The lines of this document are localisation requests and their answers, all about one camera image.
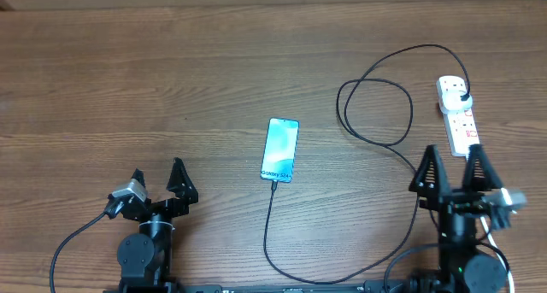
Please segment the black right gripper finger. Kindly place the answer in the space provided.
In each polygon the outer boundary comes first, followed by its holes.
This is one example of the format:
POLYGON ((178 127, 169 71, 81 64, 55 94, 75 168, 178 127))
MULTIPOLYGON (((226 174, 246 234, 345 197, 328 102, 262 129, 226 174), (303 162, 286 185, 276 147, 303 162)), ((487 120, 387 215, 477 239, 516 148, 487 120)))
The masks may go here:
POLYGON ((503 187, 503 182, 490 163, 483 146, 481 144, 470 145, 462 188, 464 190, 493 190, 503 187))
POLYGON ((420 197, 442 198, 452 194, 447 173, 436 145, 428 145, 415 172, 409 191, 420 197))

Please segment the Samsung Galaxy smartphone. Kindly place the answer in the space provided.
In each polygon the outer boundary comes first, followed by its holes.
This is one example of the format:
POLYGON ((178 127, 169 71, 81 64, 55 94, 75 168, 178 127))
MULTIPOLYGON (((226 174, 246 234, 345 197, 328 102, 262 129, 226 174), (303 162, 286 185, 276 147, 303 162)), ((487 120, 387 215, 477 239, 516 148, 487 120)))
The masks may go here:
POLYGON ((265 141, 260 176, 282 183, 292 181, 300 123, 271 118, 265 141))

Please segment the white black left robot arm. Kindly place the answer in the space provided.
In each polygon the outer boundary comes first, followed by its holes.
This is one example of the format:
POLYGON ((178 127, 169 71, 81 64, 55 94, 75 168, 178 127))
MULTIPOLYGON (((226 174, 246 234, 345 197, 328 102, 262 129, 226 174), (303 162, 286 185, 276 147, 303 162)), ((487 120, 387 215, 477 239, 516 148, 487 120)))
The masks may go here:
POLYGON ((117 249, 121 266, 120 292, 182 292, 183 286, 171 275, 173 219, 189 214, 198 202, 198 192, 183 161, 174 158, 166 190, 174 195, 152 202, 148 198, 144 173, 136 169, 128 183, 109 195, 106 215, 138 222, 138 232, 125 237, 117 249))

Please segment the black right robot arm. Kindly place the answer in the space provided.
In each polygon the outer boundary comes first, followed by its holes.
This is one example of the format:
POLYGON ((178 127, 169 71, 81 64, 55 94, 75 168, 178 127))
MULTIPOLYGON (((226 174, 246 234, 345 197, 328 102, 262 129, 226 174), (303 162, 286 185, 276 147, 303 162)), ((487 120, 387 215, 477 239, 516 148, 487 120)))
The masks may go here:
POLYGON ((497 259, 479 249, 486 246, 477 237, 476 222, 491 220, 491 229, 510 226, 509 212, 520 203, 504 188, 483 147, 469 148, 462 185, 450 186, 441 156, 435 145, 426 147, 409 191, 419 206, 438 214, 438 241, 410 249, 406 255, 426 249, 438 250, 436 270, 417 270, 406 285, 407 292, 497 292, 510 272, 509 263, 498 247, 488 248, 497 259))

